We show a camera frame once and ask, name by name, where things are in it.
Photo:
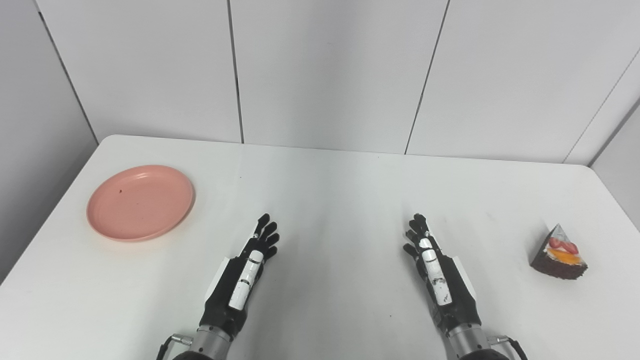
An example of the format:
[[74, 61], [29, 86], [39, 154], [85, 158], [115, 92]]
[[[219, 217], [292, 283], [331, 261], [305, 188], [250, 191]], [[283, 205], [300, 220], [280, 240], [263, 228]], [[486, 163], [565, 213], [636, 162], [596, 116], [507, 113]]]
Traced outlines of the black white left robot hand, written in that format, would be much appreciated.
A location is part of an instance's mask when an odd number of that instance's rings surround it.
[[213, 327], [235, 339], [248, 316], [249, 298], [265, 270], [266, 262], [276, 255], [280, 239], [278, 224], [268, 213], [257, 221], [253, 234], [240, 255], [228, 260], [212, 294], [205, 302], [199, 326]]

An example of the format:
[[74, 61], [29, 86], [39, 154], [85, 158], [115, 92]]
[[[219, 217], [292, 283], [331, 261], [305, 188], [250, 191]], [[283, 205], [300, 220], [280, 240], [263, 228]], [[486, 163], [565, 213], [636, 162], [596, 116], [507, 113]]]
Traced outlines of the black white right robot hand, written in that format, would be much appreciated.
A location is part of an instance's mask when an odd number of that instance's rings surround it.
[[406, 231], [404, 251], [413, 259], [432, 303], [431, 314], [439, 330], [447, 334], [459, 326], [481, 326], [476, 299], [467, 287], [454, 258], [442, 252], [426, 218], [416, 213]]

